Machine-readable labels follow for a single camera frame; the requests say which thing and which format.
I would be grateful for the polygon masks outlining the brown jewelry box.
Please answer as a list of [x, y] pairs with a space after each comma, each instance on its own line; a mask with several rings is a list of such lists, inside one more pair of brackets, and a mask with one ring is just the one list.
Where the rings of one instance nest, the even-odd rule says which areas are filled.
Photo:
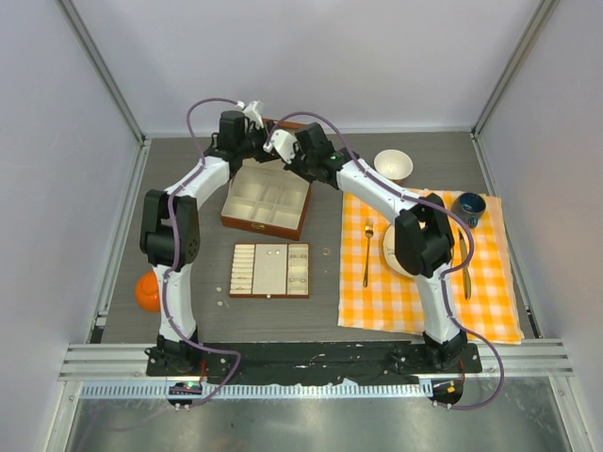
[[220, 212], [226, 227], [289, 240], [301, 237], [310, 185], [284, 169], [277, 155], [266, 163], [245, 157], [244, 140], [249, 120], [235, 112], [220, 117], [215, 139], [227, 162], [228, 191]]

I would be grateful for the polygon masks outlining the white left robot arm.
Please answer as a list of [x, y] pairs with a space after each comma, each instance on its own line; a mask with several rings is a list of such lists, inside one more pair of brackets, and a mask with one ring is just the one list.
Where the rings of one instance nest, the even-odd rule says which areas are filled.
[[266, 156], [261, 104], [239, 107], [220, 115], [218, 133], [188, 174], [164, 190], [148, 191], [143, 201], [139, 245], [157, 279], [161, 309], [156, 345], [147, 350], [153, 376], [191, 375], [203, 357], [190, 289], [201, 247], [199, 208], [235, 177], [244, 160]]

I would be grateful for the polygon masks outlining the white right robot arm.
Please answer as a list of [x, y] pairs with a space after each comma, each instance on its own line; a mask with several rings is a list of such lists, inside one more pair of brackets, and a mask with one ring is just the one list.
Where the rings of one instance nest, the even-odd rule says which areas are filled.
[[316, 122], [294, 134], [273, 130], [265, 150], [277, 153], [287, 170], [308, 182], [351, 194], [394, 227], [396, 260], [413, 277], [421, 300], [427, 364], [438, 372], [450, 370], [460, 360], [467, 334], [453, 306], [452, 213], [442, 199], [418, 197], [371, 169], [348, 146], [337, 150]]

